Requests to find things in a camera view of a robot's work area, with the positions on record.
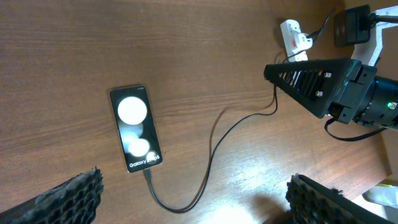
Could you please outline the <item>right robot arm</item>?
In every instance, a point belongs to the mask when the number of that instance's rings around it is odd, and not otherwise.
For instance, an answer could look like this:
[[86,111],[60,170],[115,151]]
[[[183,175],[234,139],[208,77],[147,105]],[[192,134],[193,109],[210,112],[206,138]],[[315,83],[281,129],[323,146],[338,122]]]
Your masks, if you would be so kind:
[[378,76],[376,67],[359,60],[269,64],[264,77],[317,118],[397,128],[397,81]]

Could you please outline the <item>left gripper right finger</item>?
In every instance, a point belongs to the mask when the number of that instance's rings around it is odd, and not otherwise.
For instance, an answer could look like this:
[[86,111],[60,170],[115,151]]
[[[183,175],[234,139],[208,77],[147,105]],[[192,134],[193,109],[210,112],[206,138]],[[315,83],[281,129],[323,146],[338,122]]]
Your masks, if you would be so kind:
[[299,224],[389,224],[386,220],[345,198],[342,191],[329,189],[302,174],[287,183],[290,205],[288,223]]

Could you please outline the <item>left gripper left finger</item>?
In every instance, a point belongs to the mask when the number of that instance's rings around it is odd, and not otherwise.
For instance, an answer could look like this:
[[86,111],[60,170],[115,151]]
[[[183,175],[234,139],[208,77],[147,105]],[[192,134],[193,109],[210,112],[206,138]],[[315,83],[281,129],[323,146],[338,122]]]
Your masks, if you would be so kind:
[[103,177],[97,168],[1,213],[1,223],[92,223],[101,203]]

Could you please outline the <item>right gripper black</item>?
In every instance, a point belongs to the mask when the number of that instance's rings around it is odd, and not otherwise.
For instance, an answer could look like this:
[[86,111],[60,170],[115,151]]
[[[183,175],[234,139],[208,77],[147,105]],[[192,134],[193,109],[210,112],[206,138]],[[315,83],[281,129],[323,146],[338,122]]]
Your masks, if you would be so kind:
[[264,78],[317,118],[348,124],[359,117],[377,68],[349,58],[268,64]]

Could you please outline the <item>black smartphone with white circles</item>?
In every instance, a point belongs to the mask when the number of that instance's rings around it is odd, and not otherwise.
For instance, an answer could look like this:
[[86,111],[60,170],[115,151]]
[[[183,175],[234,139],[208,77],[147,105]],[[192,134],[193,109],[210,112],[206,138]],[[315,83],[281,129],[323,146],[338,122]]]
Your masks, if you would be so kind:
[[138,172],[162,163],[162,153],[143,85],[116,88],[109,93],[126,169]]

